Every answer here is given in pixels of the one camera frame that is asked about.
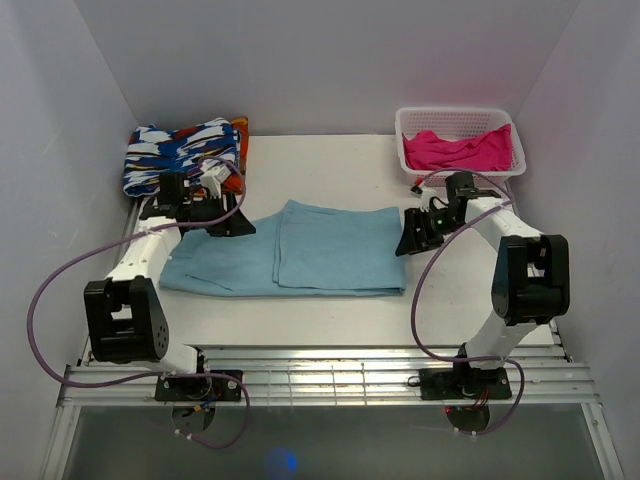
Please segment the light blue trousers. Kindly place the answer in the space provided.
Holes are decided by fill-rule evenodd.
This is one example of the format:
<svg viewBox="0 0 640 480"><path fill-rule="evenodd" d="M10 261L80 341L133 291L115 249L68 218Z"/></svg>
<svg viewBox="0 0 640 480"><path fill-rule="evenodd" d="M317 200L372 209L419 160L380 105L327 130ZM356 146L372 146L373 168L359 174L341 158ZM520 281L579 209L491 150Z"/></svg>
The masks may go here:
<svg viewBox="0 0 640 480"><path fill-rule="evenodd" d="M255 221L255 233L188 232L172 251L161 288L218 297L396 296L407 287L395 250L397 208L348 211L293 200Z"/></svg>

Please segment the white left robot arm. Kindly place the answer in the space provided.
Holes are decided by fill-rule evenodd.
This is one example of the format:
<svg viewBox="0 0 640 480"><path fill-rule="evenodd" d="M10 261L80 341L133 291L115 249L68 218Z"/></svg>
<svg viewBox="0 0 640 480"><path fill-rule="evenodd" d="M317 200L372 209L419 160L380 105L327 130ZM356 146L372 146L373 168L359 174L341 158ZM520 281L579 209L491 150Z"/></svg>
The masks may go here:
<svg viewBox="0 0 640 480"><path fill-rule="evenodd" d="M179 374L177 386L190 399L210 392L212 376L204 369L203 354L170 338L158 289L162 271L186 233L237 237L256 232L235 194L223 188L231 176L221 164L205 170L195 186L181 173L159 176L158 191L141 206L123 257L105 279L84 289L96 360Z"/></svg>

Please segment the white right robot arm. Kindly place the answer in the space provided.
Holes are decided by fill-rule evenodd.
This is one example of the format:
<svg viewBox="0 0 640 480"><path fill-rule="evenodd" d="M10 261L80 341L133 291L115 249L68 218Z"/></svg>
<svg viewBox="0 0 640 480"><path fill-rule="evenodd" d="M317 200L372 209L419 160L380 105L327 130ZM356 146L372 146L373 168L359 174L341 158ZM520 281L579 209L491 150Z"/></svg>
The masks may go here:
<svg viewBox="0 0 640 480"><path fill-rule="evenodd" d="M449 358L448 369L422 369L417 385L424 400L508 400L505 365L512 351L538 326L564 315L570 304L569 245L510 210L497 184L481 188L469 171L446 178L446 198L423 200L404 212L396 255L431 251L440 256L464 229L472 228L495 250L492 311L476 335Z"/></svg>

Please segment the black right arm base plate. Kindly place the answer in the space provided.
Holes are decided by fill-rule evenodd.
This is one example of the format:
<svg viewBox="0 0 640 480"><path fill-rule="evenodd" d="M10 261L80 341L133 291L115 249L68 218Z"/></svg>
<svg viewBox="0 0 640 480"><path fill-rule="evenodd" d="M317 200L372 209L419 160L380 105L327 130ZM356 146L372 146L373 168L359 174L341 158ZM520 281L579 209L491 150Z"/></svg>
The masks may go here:
<svg viewBox="0 0 640 480"><path fill-rule="evenodd" d="M421 369L418 378L422 400L512 398L504 368L481 370L466 363L456 363L451 369Z"/></svg>

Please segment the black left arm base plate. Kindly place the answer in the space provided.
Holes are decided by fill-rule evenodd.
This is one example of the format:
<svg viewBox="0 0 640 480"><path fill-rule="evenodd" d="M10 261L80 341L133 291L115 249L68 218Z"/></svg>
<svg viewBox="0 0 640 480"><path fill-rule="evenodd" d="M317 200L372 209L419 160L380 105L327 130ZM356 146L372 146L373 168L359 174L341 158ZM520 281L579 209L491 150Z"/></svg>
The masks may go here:
<svg viewBox="0 0 640 480"><path fill-rule="evenodd" d="M160 379L154 399L160 402L238 402L242 370L212 370L213 377Z"/></svg>

